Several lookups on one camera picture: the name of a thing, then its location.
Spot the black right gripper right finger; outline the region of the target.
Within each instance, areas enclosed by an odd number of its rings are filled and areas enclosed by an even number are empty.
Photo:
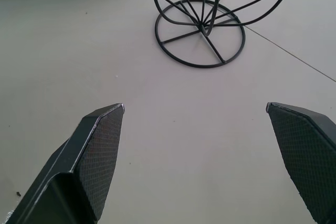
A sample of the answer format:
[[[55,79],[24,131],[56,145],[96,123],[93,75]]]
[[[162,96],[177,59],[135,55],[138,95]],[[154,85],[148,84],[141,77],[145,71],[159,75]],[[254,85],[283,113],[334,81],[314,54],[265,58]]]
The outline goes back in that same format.
[[[301,107],[266,106],[285,168],[316,223],[335,223],[335,123]]]

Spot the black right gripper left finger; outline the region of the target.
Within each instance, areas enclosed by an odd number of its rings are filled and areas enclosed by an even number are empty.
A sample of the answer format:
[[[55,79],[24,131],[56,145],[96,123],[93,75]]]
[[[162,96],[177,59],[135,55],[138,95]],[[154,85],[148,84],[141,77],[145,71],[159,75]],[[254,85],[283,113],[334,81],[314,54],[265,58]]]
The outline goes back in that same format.
[[[45,163],[7,223],[97,223],[116,167],[125,108],[84,116]]]

